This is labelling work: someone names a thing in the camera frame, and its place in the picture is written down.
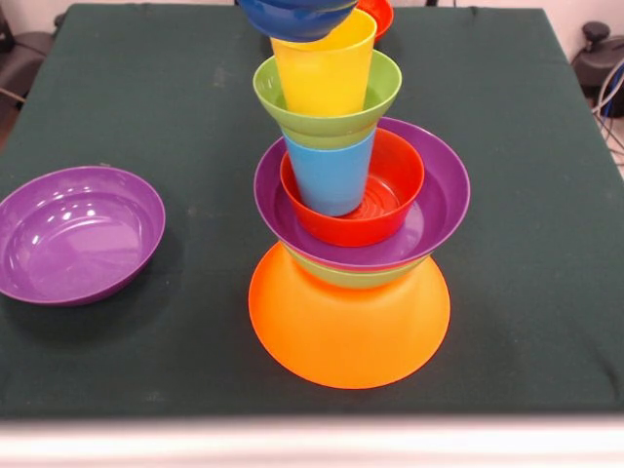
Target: green cup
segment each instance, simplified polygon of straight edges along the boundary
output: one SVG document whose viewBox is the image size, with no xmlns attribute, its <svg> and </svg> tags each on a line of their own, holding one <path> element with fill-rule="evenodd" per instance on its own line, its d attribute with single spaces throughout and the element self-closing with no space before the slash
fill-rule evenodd
<svg viewBox="0 0 624 468">
<path fill-rule="evenodd" d="M 372 51 L 364 110 L 335 117 L 314 117 L 289 112 L 275 57 L 267 59 L 253 76 L 253 89 L 282 132 L 302 146 L 335 149 L 362 141 L 377 125 L 401 89 L 399 65 L 379 51 Z"/>
</svg>

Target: blue bowl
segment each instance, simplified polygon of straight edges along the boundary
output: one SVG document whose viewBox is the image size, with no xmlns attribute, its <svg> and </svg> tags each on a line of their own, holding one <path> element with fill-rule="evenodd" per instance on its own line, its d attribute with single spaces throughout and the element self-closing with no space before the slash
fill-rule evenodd
<svg viewBox="0 0 624 468">
<path fill-rule="evenodd" d="M 292 171 L 303 204 L 327 216 L 354 211 L 364 198 L 374 130 L 363 140 L 337 149 L 314 149 L 286 135 Z"/>
<path fill-rule="evenodd" d="M 250 23 L 263 34 L 290 42 L 323 39 L 355 8 L 356 0 L 239 0 Z"/>
</svg>

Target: red bowl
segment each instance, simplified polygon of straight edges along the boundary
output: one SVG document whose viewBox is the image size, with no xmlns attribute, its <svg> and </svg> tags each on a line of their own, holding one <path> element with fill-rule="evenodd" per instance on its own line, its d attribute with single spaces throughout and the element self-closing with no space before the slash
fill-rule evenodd
<svg viewBox="0 0 624 468">
<path fill-rule="evenodd" d="M 354 212 L 331 217 L 303 205 L 288 151 L 282 159 L 280 177 L 296 217 L 310 234 L 335 246 L 363 247 L 381 242 L 399 230 L 422 188 L 425 170 L 411 144 L 387 130 L 377 129 L 364 200 Z"/>
<path fill-rule="evenodd" d="M 357 8 L 371 15 L 376 21 L 377 33 L 374 35 L 374 42 L 376 43 L 390 28 L 394 20 L 392 5 L 388 0 L 360 0 Z"/>
</svg>

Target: green tablecloth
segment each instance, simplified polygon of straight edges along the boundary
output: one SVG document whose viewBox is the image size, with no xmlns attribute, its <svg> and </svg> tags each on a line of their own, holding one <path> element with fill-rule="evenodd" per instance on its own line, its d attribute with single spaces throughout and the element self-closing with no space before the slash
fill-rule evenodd
<svg viewBox="0 0 624 468">
<path fill-rule="evenodd" d="M 404 73 L 389 115 L 444 138 L 472 180 L 435 254 L 452 311 L 427 366 L 338 391 L 255 338 L 248 285 L 275 239 L 253 173 L 279 131 L 251 83 L 270 49 L 243 13 L 76 6 L 0 155 L 0 197 L 109 164 L 153 183 L 168 227 L 104 302 L 0 299 L 1 414 L 622 410 L 624 185 L 543 12 L 397 10 L 381 49 Z"/>
</svg>

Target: blue cup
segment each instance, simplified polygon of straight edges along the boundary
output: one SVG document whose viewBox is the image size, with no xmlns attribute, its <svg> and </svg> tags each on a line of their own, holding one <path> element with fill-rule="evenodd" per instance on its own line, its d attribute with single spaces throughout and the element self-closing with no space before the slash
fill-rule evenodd
<svg viewBox="0 0 624 468">
<path fill-rule="evenodd" d="M 363 140 L 336 149 L 308 148 L 286 135 L 284 139 L 305 206 L 328 216 L 346 215 L 358 208 L 369 176 L 374 130 Z"/>
</svg>

